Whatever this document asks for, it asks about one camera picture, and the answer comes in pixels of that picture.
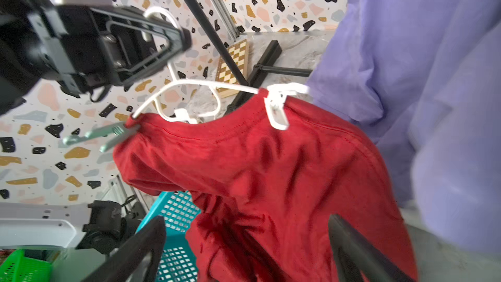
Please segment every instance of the chessboard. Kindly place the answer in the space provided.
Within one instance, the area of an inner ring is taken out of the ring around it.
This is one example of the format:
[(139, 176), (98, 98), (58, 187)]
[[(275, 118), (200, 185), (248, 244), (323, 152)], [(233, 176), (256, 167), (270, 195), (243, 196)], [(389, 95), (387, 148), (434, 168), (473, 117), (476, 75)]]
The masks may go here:
[[(228, 52), (235, 61), (238, 68), (240, 69), (240, 72), (242, 72), (243, 77), (247, 78), (247, 63), (248, 63), (247, 40), (245, 39), (241, 42), (236, 43), (235, 45), (228, 47)], [(221, 57), (219, 58), (219, 62), (217, 64), (216, 82), (238, 84), (238, 85), (240, 84), (238, 83), (235, 76), (226, 65), (226, 62), (224, 62), (224, 60)], [(221, 96), (221, 98), (225, 98), (238, 93), (238, 91), (223, 89), (223, 88), (216, 88), (216, 90), (219, 96)]]

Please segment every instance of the white plastic hanger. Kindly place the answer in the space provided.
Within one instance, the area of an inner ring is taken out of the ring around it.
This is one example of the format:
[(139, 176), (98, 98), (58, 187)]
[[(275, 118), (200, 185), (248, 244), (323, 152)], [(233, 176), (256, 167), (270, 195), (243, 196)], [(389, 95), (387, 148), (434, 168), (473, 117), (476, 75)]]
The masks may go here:
[[(162, 88), (160, 88), (159, 91), (157, 91), (151, 97), (149, 97), (145, 102), (143, 102), (141, 106), (139, 106), (138, 109), (135, 110), (135, 112), (132, 114), (132, 118), (133, 119), (137, 118), (141, 114), (141, 112), (144, 109), (146, 109), (146, 107), (153, 101), (155, 102), (157, 107), (160, 107), (161, 103), (158, 97), (166, 90), (171, 89), (177, 85), (183, 85), (183, 84), (205, 85), (213, 88), (222, 87), (225, 89), (231, 89), (236, 91), (246, 91), (253, 94), (257, 94), (259, 92), (258, 89), (249, 86), (242, 86), (242, 85), (228, 84), (228, 83), (221, 83), (207, 80), (198, 80), (198, 79), (179, 79), (163, 86)], [(287, 98), (287, 96), (297, 95), (298, 93), (308, 93), (309, 87), (299, 83), (288, 83), (288, 84), (270, 85), (267, 87), (267, 89), (269, 91), (269, 94), (268, 97), (265, 98), (264, 104), (270, 124), (274, 128), (277, 128), (279, 130), (286, 130), (287, 128), (289, 128), (289, 121), (287, 120), (287, 116), (285, 115), (284, 112), (285, 99)], [(176, 119), (176, 121), (181, 121), (181, 122), (188, 121), (192, 124), (196, 123), (196, 117), (190, 116), (185, 109), (181, 111), (179, 109), (176, 109), (174, 111), (176, 112), (175, 118), (166, 116), (161, 110), (158, 110), (158, 114), (167, 121)]]
[[(159, 13), (163, 16), (165, 16), (171, 23), (172, 25), (181, 30), (181, 34), (183, 33), (182, 32), (182, 29), (181, 29), (181, 26), (179, 25), (179, 22), (177, 21), (177, 19), (172, 15), (172, 13), (170, 13), (169, 10), (165, 9), (165, 8), (162, 8), (162, 7), (149, 7), (146, 11), (144, 11), (143, 13), (143, 16), (145, 18), (149, 18), (151, 17), (154, 13)], [(142, 33), (143, 35), (143, 39), (145, 41), (150, 41), (152, 40), (153, 36), (149, 33), (146, 33), (146, 32), (143, 32)], [(172, 81), (177, 81), (179, 80), (176, 76), (176, 68), (174, 67), (174, 63), (173, 63), (173, 60), (169, 61), (167, 63), (167, 68), (169, 69), (169, 72), (170, 72), (170, 75), (172, 76)], [(210, 91), (212, 92), (212, 94), (214, 95), (214, 97), (216, 97), (216, 101), (217, 101), (217, 107), (215, 110), (213, 111), (210, 111), (210, 112), (206, 112), (206, 113), (203, 113), (203, 114), (200, 114), (196, 117), (188, 117), (188, 111), (186, 109), (176, 109), (174, 110), (174, 113), (176, 114), (176, 117), (169, 117), (169, 116), (166, 116), (163, 111), (161, 110), (161, 104), (160, 104), (160, 100), (158, 99), (158, 97), (155, 97), (154, 99), (154, 102), (155, 102), (155, 105), (157, 106), (157, 111), (158, 111), (158, 114), (160, 116), (162, 116), (162, 118), (166, 119), (167, 121), (170, 121), (170, 122), (176, 122), (176, 121), (188, 121), (190, 123), (198, 123), (198, 119), (197, 118), (201, 118), (201, 117), (206, 117), (206, 116), (213, 116), (214, 119), (216, 119), (216, 115), (219, 113), (219, 111), (221, 111), (221, 97), (219, 96), (219, 93), (216, 91), (216, 89), (214, 87), (209, 87), (210, 88)]]
[[(144, 12), (144, 16), (149, 17), (153, 13), (160, 13), (165, 15), (166, 18), (168, 18), (169, 21), (171, 21), (174, 27), (180, 28), (179, 23), (168, 10), (160, 7), (151, 7), (147, 9), (146, 12)], [(150, 41), (152, 39), (152, 36), (150, 34), (143, 33), (143, 38), (146, 41)], [(187, 79), (187, 78), (178, 79), (175, 75), (176, 70), (172, 61), (168, 62), (167, 67), (172, 76), (172, 82), (163, 86), (162, 88), (160, 88), (158, 92), (154, 93), (151, 97), (149, 97), (132, 114), (133, 119), (137, 118), (137, 116), (139, 116), (141, 112), (150, 103), (155, 102), (155, 105), (158, 107), (157, 109), (158, 114), (165, 120), (169, 122), (189, 122), (191, 124), (197, 124), (199, 120), (198, 117), (214, 116), (215, 118), (217, 113), (221, 110), (221, 98), (219, 97), (216, 91), (217, 87), (222, 87), (224, 89), (232, 89), (236, 91), (246, 91), (253, 94), (259, 93), (258, 89), (249, 86), (242, 86), (242, 85), (228, 84), (228, 83), (221, 83), (207, 80), (198, 80), (198, 79)], [(186, 109), (175, 109), (174, 112), (176, 114), (176, 117), (166, 116), (161, 109), (162, 104), (160, 103), (160, 99), (158, 97), (168, 89), (171, 89), (177, 85), (185, 85), (185, 84), (209, 86), (210, 90), (212, 91), (217, 100), (216, 110), (200, 114), (197, 117), (197, 116), (190, 116)], [(308, 86), (299, 83), (288, 83), (288, 84), (270, 85), (267, 87), (267, 90), (269, 94), (268, 97), (265, 98), (264, 104), (268, 120), (270, 121), (272, 127), (279, 130), (286, 130), (287, 128), (289, 128), (289, 121), (287, 120), (287, 116), (285, 115), (284, 111), (284, 104), (287, 96), (297, 95), (298, 93), (307, 94), (310, 89)], [(83, 141), (88, 141), (94, 138), (115, 134), (117, 136), (116, 138), (111, 139), (110, 141), (106, 142), (104, 145), (101, 146), (100, 151), (106, 152), (110, 148), (117, 145), (118, 143), (123, 142), (130, 136), (134, 135), (139, 130), (139, 128), (140, 125), (135, 125), (132, 128), (125, 128), (125, 122), (118, 122), (102, 128), (95, 128), (87, 132), (83, 137), (80, 137), (78, 135), (70, 135), (64, 138), (63, 143), (69, 146)]]

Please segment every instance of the screw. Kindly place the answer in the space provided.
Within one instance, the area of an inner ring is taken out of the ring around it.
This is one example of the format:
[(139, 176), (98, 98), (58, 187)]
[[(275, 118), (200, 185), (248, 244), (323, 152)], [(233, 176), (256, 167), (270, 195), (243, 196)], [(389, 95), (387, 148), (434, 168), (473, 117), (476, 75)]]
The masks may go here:
[(115, 36), (113, 35), (106, 35), (104, 36), (104, 39), (110, 43), (116, 43), (117, 42), (117, 39), (115, 38)]
[(115, 60), (113, 62), (113, 65), (116, 67), (116, 68), (119, 68), (119, 67), (123, 67), (125, 66), (125, 63), (122, 61), (122, 60)]

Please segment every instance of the lavender fabric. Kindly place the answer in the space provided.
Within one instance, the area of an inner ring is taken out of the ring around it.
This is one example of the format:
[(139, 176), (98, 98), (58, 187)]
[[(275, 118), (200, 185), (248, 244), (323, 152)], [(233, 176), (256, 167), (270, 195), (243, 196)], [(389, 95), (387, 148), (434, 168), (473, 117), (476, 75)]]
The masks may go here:
[(348, 0), (307, 83), (376, 144), (400, 205), (478, 250), (501, 250), (500, 19), (501, 0)]

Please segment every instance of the black clothes rack bar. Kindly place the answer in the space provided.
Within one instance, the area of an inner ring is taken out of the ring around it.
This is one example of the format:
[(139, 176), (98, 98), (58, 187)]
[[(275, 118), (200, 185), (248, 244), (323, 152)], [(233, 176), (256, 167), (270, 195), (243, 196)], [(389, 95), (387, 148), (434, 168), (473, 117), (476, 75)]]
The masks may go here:
[[(184, 0), (190, 11), (193, 13), (195, 18), (197, 19), (200, 26), (203, 28), (207, 36), (209, 37), (212, 45), (216, 48), (216, 50), (221, 55), (221, 58), (226, 62), (226, 65), (231, 70), (236, 80), (240, 83), (240, 85), (251, 86), (259, 88), (263, 81), (265, 80), (268, 73), (279, 73), (285, 75), (293, 75), (296, 77), (308, 77), (310, 76), (311, 70), (309, 69), (296, 69), (296, 68), (284, 68), (284, 67), (276, 67), (273, 66), (276, 59), (282, 53), (282, 49), (280, 48), (279, 42), (273, 40), (269, 43), (265, 52), (261, 56), (259, 62), (254, 66), (252, 72), (250, 73), (248, 80), (246, 80), (242, 73), (240, 72), (238, 66), (236, 65), (233, 58), (229, 54), (228, 50), (224, 46), (223, 42), (219, 38), (216, 30), (210, 24), (209, 19), (207, 19), (204, 14), (202, 8), (198, 4), (197, 0)], [(236, 108), (240, 107), (243, 103), (245, 103), (249, 98), (252, 97), (253, 94), (248, 92), (239, 92), (233, 102), (228, 105), (226, 110), (226, 114), (231, 113)]]

